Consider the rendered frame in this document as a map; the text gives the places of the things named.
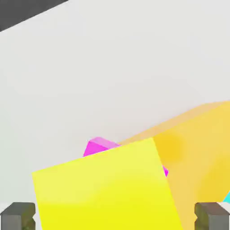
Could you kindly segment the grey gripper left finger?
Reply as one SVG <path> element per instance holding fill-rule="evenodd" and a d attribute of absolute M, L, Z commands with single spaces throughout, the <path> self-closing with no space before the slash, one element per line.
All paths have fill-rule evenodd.
<path fill-rule="evenodd" d="M 0 230 L 35 230 L 35 204 L 13 202 L 0 212 Z"/>

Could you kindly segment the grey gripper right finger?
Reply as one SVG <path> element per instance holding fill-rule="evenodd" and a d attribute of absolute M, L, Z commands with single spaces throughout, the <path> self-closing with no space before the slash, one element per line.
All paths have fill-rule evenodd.
<path fill-rule="evenodd" d="M 230 203 L 196 203 L 195 230 L 230 230 Z"/>

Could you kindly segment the small yellow cube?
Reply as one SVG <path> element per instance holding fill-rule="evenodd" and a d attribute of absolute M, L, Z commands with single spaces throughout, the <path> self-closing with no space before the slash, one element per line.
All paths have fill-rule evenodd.
<path fill-rule="evenodd" d="M 183 230 L 152 138 L 32 178 L 42 230 Z"/>

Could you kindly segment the small magenta cube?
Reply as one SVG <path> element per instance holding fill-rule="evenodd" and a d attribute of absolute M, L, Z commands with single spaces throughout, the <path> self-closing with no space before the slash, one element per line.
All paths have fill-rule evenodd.
<path fill-rule="evenodd" d="M 102 137 L 96 137 L 88 142 L 83 156 L 93 155 L 116 147 L 119 147 L 119 144 Z"/>

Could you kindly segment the large orange box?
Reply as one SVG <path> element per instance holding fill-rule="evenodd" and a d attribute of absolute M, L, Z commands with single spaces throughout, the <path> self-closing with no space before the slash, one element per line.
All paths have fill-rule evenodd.
<path fill-rule="evenodd" d="M 122 141 L 153 138 L 183 230 L 194 230 L 194 205 L 230 192 L 230 100 L 195 107 Z"/>

